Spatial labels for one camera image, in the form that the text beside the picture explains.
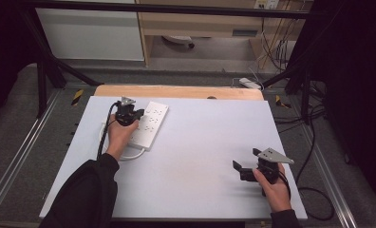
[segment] left hand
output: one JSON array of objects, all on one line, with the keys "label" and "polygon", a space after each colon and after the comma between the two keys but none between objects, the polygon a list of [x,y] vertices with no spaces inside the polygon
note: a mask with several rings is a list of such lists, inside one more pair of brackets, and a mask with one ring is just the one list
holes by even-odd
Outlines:
[{"label": "left hand", "polygon": [[120,125],[115,115],[110,116],[110,126],[108,127],[108,149],[107,154],[111,155],[117,161],[120,160],[123,150],[127,146],[132,133],[138,128],[139,121],[134,121],[129,126]]}]

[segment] black stand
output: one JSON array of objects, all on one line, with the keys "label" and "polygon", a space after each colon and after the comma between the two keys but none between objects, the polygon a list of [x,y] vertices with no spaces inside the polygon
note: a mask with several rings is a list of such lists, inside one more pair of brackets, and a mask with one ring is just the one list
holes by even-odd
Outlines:
[{"label": "black stand", "polygon": [[16,6],[17,12],[22,18],[24,24],[27,26],[28,31],[31,33],[32,38],[34,39],[35,44],[38,47],[38,59],[37,62],[37,73],[38,73],[38,88],[39,88],[39,111],[37,118],[40,118],[44,111],[47,108],[47,80],[48,76],[52,85],[57,88],[63,88],[66,85],[66,80],[64,75],[61,72],[65,70],[71,75],[77,77],[78,79],[84,81],[85,83],[91,86],[99,86],[103,83],[96,82],[83,73],[75,70],[71,66],[65,64],[61,60],[57,59],[51,52],[51,49],[48,46],[47,40],[45,40],[36,27],[33,19],[30,16],[30,13],[27,8],[23,8],[20,5]]},{"label": "black stand", "polygon": [[318,62],[320,53],[323,53],[329,47],[328,43],[332,40],[331,23],[346,2],[347,0],[342,0],[339,4],[332,4],[331,1],[315,1],[311,11],[327,10],[331,16],[325,20],[307,20],[287,69],[263,83],[264,87],[268,87],[282,79],[290,78],[285,88],[288,94],[293,94],[303,88],[301,118],[306,124],[309,124],[308,110],[312,69]]}]

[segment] white cabinet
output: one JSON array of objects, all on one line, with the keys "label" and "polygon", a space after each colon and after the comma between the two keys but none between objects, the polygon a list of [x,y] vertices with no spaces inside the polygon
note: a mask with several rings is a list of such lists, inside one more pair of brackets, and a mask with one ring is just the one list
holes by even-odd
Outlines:
[{"label": "white cabinet", "polygon": [[[94,2],[135,3],[134,0]],[[58,58],[143,61],[136,12],[68,9],[37,9],[37,12],[51,50]]]}]

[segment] black sleeve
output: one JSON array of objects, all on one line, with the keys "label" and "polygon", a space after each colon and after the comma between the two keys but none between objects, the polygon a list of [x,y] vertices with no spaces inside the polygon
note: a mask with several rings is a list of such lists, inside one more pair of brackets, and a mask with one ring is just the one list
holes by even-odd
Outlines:
[{"label": "black sleeve", "polygon": [[286,210],[276,213],[271,213],[272,228],[298,228],[302,227],[297,220],[294,210]]},{"label": "black sleeve", "polygon": [[102,154],[65,182],[40,227],[108,227],[117,197],[117,161]]}]

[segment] right hand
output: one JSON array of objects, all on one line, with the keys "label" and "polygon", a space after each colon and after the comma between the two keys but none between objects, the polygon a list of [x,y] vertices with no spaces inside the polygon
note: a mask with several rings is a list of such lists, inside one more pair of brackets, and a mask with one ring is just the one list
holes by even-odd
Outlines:
[{"label": "right hand", "polygon": [[[285,174],[285,168],[278,164],[279,171]],[[291,209],[289,190],[286,184],[279,178],[275,184],[270,184],[265,176],[257,169],[254,169],[254,176],[265,191],[266,198],[271,206],[272,212],[281,212]]]}]

